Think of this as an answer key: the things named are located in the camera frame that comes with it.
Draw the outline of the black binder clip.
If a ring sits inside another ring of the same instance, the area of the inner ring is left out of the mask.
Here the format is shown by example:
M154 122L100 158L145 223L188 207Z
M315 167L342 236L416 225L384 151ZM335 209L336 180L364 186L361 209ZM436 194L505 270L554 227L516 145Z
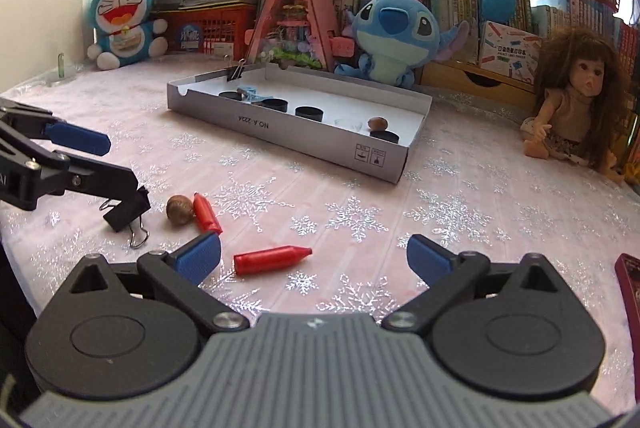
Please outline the black binder clip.
M128 200L122 200L118 204L106 200L99 206L99 211L104 211L103 219L115 232L129 232L129 247L141 248L149 239L150 233L143 225L143 215L151 209L149 191L145 186L140 186L134 196Z
M242 77L242 73L244 72L245 65L245 58L241 58L234 64L229 64L224 71L226 73L226 81L230 82L240 79Z

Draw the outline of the red crayon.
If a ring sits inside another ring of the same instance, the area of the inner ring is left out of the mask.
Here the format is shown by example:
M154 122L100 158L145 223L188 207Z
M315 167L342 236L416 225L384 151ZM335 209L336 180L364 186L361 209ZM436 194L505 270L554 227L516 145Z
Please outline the red crayon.
M216 234L224 232L209 200L200 193L194 194L193 212L195 220L198 222L198 227L202 232L214 232Z
M259 274L296 266L311 255L310 247L280 246L237 254L233 257L233 267L239 276Z

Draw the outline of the brown acorn nut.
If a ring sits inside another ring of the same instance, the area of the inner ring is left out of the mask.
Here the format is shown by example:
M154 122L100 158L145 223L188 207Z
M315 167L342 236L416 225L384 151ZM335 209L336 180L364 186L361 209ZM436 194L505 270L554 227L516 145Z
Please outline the brown acorn nut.
M370 131L385 131L388 128L388 121L382 116L372 117L368 120Z
M185 226L194 218L192 200L184 195L173 195L166 203L166 216L173 226Z

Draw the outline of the black round cap lid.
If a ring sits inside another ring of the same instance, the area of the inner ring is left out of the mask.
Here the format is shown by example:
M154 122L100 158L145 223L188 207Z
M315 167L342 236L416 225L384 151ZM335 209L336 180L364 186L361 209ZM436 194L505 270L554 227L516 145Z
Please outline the black round cap lid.
M372 138L380 139L393 144L399 143L399 136L396 133L393 133L388 130L372 130L369 133L369 136L372 136Z

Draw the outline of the small black disc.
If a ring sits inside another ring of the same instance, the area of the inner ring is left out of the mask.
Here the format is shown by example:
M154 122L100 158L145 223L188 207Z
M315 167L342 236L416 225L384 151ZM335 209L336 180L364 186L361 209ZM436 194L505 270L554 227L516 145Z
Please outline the small black disc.
M244 101L245 100L245 96L243 96L242 93L237 92L237 91L223 91L223 92L220 92L218 94L218 96L220 98L233 100L233 101Z

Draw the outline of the blue hair clip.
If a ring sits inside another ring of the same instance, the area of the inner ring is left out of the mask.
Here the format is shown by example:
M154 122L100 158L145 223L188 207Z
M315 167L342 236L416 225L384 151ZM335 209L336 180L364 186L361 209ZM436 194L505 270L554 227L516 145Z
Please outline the blue hair clip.
M262 102L266 97L257 93L257 89L252 86L239 86L236 92L241 96L241 100L249 103Z

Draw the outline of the small black cup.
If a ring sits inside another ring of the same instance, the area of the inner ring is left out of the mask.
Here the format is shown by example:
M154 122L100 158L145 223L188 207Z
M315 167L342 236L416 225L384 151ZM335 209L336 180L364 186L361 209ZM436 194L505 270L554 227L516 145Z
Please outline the small black cup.
M288 101L279 98L267 98L259 102L259 104L270 110L286 113L288 111Z

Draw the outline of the black round cup container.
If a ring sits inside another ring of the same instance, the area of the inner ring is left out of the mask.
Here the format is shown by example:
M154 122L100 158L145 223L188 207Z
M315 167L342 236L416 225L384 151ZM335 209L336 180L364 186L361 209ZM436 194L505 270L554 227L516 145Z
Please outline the black round cup container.
M307 105L296 107L294 114L296 117L314 120L315 122L322 122L324 115L321 108Z

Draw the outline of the clear plastic round dish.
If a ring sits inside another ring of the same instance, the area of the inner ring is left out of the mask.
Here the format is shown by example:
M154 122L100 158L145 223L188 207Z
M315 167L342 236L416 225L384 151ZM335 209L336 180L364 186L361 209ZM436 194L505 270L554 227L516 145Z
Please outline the clear plastic round dish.
M338 128L350 130L356 133L360 133L362 130L362 122L355 118L338 118L334 120L334 125Z

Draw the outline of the black binder clip on tray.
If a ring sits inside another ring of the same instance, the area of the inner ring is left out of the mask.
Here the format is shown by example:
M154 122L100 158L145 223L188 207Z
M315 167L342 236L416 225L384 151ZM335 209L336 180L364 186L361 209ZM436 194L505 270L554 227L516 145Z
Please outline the black binder clip on tray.
M245 65L245 58L241 58L234 64L229 64L224 71L226 73L226 81L230 82L240 79L242 77L242 73L244 72Z

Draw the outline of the white cardboard tray box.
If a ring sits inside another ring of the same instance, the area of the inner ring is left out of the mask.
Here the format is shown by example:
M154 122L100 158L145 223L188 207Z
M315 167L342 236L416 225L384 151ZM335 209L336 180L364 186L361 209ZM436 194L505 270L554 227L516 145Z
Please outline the white cardboard tray box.
M288 111L218 96L239 86L255 87L266 99L287 100ZM322 122L296 117L296 107L303 105L321 108ZM242 77L230 82L224 70L171 81L167 106L173 112L396 183L420 139L432 98L374 81L298 67L282 70L270 63L246 66ZM398 144L369 136L368 120L376 116L388 121L386 130L399 136ZM338 118L358 119L362 130L338 128L334 125Z

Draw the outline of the smartphone in red case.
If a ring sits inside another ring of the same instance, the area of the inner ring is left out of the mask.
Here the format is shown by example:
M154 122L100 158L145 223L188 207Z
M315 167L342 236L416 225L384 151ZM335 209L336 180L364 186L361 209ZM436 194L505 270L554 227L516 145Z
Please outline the smartphone in red case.
M634 353L639 352L639 259L621 254L614 264L625 305Z

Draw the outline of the red plastic crate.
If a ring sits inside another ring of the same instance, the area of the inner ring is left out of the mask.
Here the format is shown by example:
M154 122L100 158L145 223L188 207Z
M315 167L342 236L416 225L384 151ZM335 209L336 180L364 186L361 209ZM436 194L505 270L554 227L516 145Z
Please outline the red plastic crate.
M246 55L245 32L254 27L256 6L235 3L156 11L151 16L167 22L164 36L169 52L195 52L240 60Z

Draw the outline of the brown-haired doll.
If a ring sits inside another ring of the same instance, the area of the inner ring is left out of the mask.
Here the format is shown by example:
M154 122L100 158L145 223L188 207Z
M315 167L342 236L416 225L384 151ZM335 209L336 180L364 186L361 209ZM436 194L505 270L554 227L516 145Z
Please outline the brown-haired doll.
M561 28L541 46L534 85L535 114L521 124L524 154L567 160L623 183L611 151L624 88L612 46L588 29Z

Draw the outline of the pink triangular toy house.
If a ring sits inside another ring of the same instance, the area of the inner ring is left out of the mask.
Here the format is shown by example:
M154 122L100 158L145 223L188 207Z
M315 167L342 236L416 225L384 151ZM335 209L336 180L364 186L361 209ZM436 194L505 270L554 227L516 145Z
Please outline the pink triangular toy house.
M340 31L332 0L265 0L245 40L245 58L252 64L326 72L356 50L355 41Z

